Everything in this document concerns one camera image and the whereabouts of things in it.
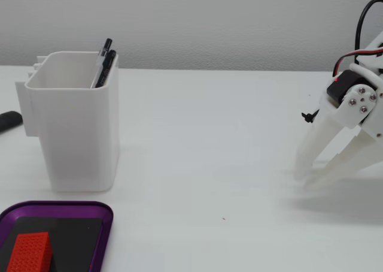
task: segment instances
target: white table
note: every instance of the white table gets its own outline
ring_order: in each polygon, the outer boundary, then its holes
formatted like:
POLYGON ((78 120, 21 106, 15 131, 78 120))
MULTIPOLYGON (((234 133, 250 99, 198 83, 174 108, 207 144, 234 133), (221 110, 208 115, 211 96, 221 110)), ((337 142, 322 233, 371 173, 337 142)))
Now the white table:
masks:
MULTIPOLYGON (((0 67, 1 112, 19 111, 14 81, 30 69, 0 67)), ((0 210, 27 200, 110 205, 103 271, 380 271, 383 182, 304 192, 289 170, 309 128, 300 113, 314 110, 328 77, 122 69, 113 188, 51 191, 38 139, 21 126, 0 134, 0 210)))

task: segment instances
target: white pen holder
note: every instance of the white pen holder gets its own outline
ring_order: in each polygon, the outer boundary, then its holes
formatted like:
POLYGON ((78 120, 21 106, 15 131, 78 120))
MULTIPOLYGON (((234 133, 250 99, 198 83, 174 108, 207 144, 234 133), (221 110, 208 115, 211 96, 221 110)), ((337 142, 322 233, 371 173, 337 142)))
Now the white pen holder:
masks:
POLYGON ((39 137, 52 188, 104 191, 120 153, 118 55, 105 85, 91 89, 97 52, 38 57, 16 89, 27 136, 39 137))

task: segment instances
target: red lego brick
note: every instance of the red lego brick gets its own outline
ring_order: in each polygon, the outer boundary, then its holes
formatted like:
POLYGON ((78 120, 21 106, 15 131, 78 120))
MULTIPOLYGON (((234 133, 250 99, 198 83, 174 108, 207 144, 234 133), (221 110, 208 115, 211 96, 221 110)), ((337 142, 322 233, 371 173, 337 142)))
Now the red lego brick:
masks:
POLYGON ((49 272, 52 245, 48 232, 19 234, 7 272, 49 272))

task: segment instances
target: black pen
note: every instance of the black pen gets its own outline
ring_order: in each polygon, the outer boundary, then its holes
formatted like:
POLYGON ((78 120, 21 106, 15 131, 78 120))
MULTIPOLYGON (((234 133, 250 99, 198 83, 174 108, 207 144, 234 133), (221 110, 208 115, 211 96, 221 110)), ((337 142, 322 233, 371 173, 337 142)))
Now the black pen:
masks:
POLYGON ((102 72, 100 74, 100 77, 98 78, 95 88, 99 88, 105 84, 105 81, 108 78, 108 74, 112 66, 113 60, 115 58, 115 55, 116 55, 115 50, 110 50, 108 52, 104 62, 102 63, 102 72))
POLYGON ((94 71, 94 76, 92 80, 92 85, 90 88, 94 88, 96 86, 96 81, 100 78, 101 72, 102 72, 102 64, 105 60, 106 55, 108 54, 108 51, 112 45, 112 40, 110 38, 107 38, 104 47, 100 49, 97 60, 96 60, 96 66, 94 71))

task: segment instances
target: black cable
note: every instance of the black cable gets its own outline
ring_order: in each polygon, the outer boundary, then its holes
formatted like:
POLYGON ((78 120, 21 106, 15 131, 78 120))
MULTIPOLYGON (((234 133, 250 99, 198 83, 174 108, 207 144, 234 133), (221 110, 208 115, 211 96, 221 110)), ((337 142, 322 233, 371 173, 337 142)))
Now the black cable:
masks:
POLYGON ((383 53, 383 48, 375 51, 368 51, 368 50, 359 50, 358 52, 350 52, 346 55, 341 56, 341 58, 338 59, 338 61, 335 63, 334 70, 333 70, 333 77, 335 77, 338 74, 339 65, 341 64, 343 58, 347 56, 358 56, 358 55, 380 55, 383 53))
MULTIPOLYGON (((366 14, 369 11, 369 9, 371 8, 371 6, 377 2, 383 2, 383 0, 371 0, 366 5, 366 7, 364 8, 364 10, 362 11, 362 13, 360 15, 358 26, 357 26, 357 33, 355 35, 355 50, 360 49, 360 34, 361 34, 361 27, 363 25, 364 18, 366 17, 366 14)), ((357 55, 355 55, 355 63, 359 64, 359 61, 357 61, 357 55)))

